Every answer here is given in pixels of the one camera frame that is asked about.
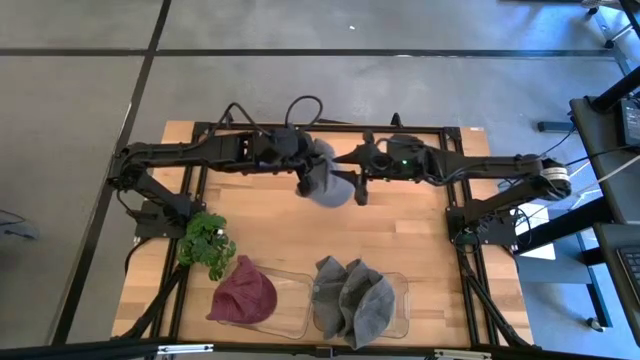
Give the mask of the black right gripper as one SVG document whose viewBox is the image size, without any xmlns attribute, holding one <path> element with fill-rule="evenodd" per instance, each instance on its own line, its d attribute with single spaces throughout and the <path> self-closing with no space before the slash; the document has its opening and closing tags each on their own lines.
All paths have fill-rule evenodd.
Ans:
<svg viewBox="0 0 640 360">
<path fill-rule="evenodd" d="M 415 136 L 395 134 L 376 139 L 367 130 L 364 145 L 333 159 L 340 164 L 363 164 L 362 173 L 332 170 L 331 173 L 354 186 L 354 199 L 359 206 L 368 203 L 367 182 L 371 180 L 441 181 L 442 166 L 436 148 Z"/>
</svg>

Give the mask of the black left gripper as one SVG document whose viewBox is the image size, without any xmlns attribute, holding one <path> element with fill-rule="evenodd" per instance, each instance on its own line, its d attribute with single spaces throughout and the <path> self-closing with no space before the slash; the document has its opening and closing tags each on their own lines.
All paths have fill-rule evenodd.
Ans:
<svg viewBox="0 0 640 360">
<path fill-rule="evenodd" d="M 316 158 L 313 138 L 304 130 L 277 128 L 264 135 L 263 169 L 267 172 L 295 171 L 298 177 L 296 194 L 308 197 L 314 191 L 309 172 Z"/>
</svg>

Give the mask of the maroon cloth hat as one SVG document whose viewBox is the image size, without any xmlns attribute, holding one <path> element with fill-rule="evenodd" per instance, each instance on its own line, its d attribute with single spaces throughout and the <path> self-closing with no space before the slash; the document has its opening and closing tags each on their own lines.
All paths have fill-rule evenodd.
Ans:
<svg viewBox="0 0 640 360">
<path fill-rule="evenodd" d="M 250 325 L 269 318 L 277 306 L 273 283 L 260 272 L 246 255 L 237 258 L 231 274 L 213 294 L 209 321 L 225 321 Z"/>
</svg>

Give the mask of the green plant in white pot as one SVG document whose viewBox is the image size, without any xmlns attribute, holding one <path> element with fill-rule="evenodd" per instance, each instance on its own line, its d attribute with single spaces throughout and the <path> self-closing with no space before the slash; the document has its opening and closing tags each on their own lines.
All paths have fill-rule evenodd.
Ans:
<svg viewBox="0 0 640 360">
<path fill-rule="evenodd" d="M 226 233 L 226 226 L 227 220 L 218 214 L 195 214 L 178 241 L 178 263 L 185 267 L 201 264 L 208 269 L 211 281 L 222 279 L 236 254 L 236 244 Z"/>
</svg>

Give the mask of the clear plastic tray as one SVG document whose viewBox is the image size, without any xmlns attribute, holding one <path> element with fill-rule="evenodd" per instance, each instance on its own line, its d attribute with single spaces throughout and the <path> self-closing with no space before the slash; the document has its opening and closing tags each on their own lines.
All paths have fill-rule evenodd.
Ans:
<svg viewBox="0 0 640 360">
<path fill-rule="evenodd" d="M 378 338 L 380 337 L 402 338 L 406 336 L 409 328 L 409 310 L 408 310 L 409 291 L 408 291 L 408 285 L 406 284 L 406 279 L 404 278 L 403 275 L 398 273 L 386 273 L 386 274 L 380 273 L 380 274 L 386 277 L 393 287 L 393 290 L 395 292 L 395 310 L 389 326 Z M 323 336 L 321 326 L 317 318 L 314 316 L 313 305 L 312 305 L 312 310 L 313 310 L 313 323 L 315 327 L 319 331 L 321 331 Z M 340 338 L 350 346 L 349 337 L 352 334 L 352 330 L 353 330 L 353 320 L 345 321 L 344 328 L 333 338 Z"/>
<path fill-rule="evenodd" d="M 299 340 L 307 332 L 311 313 L 312 278 L 304 273 L 287 272 L 256 265 L 256 269 L 272 283 L 277 295 L 273 313 L 255 324 L 226 320 L 217 323 L 252 330 L 280 338 Z"/>
</svg>

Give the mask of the black diagonal desk strut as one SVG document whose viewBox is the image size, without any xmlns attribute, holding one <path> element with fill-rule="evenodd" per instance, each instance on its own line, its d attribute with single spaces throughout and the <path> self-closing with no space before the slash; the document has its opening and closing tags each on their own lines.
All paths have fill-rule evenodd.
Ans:
<svg viewBox="0 0 640 360">
<path fill-rule="evenodd" d="M 514 254 L 520 255 L 546 246 L 590 228 L 596 223 L 612 223 L 618 219 L 618 209 L 605 197 L 601 197 L 520 234 L 518 239 L 523 243 L 517 246 Z"/>
</svg>

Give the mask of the black desk with power brick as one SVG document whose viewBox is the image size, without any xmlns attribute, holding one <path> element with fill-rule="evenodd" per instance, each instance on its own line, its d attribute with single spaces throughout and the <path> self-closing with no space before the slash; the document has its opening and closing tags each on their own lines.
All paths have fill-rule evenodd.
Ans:
<svg viewBox="0 0 640 360">
<path fill-rule="evenodd" d="M 585 98 L 569 102 L 574 123 L 598 179 L 640 155 L 621 149 L 616 111 L 594 111 Z M 604 197 L 619 211 L 618 223 L 640 225 L 640 158 L 599 183 Z"/>
</svg>

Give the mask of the black power brick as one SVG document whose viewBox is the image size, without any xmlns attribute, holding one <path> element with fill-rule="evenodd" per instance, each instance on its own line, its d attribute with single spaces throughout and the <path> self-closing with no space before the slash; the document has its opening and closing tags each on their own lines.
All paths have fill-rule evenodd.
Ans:
<svg viewBox="0 0 640 360">
<path fill-rule="evenodd" d="M 625 145 L 640 147 L 640 102 L 623 100 L 620 115 L 621 140 Z"/>
</svg>

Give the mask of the black horizontal rig beam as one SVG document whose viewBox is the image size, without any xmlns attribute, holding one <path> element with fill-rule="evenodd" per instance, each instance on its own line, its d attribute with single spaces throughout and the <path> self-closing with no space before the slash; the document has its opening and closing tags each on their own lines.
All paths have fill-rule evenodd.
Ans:
<svg viewBox="0 0 640 360">
<path fill-rule="evenodd" d="M 157 355 L 160 345 L 171 345 L 166 338 L 115 339 L 109 341 L 0 349 L 0 360 L 131 360 Z M 241 344 L 241 343 L 183 343 L 213 344 L 210 353 L 258 353 L 307 355 L 318 359 L 334 359 L 338 356 L 398 356 L 420 357 L 437 360 L 435 349 L 429 347 L 365 347 L 353 350 L 346 346 L 287 345 L 287 344 Z M 546 351 L 534 347 L 513 348 L 497 345 L 476 345 L 460 350 L 488 352 L 492 360 L 622 360 L 619 358 L 590 356 L 564 352 Z"/>
</svg>

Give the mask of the black keyboard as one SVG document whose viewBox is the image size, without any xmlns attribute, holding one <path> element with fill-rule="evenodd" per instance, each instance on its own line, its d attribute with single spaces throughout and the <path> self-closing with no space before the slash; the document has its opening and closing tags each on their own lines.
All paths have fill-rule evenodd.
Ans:
<svg viewBox="0 0 640 360">
<path fill-rule="evenodd" d="M 617 249 L 617 254 L 634 296 L 640 302 L 640 247 L 620 247 Z"/>
</svg>

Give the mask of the silver metal bracket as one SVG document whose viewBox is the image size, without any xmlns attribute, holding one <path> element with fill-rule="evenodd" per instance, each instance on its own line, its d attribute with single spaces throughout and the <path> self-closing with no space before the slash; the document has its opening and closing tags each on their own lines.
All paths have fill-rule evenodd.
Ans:
<svg viewBox="0 0 640 360">
<path fill-rule="evenodd" d="M 460 349 L 435 349 L 434 357 L 437 360 L 492 360 L 492 354 Z"/>
<path fill-rule="evenodd" d="M 194 353 L 210 353 L 214 351 L 213 344 L 166 344 L 157 348 L 157 355 L 181 355 Z"/>
</svg>

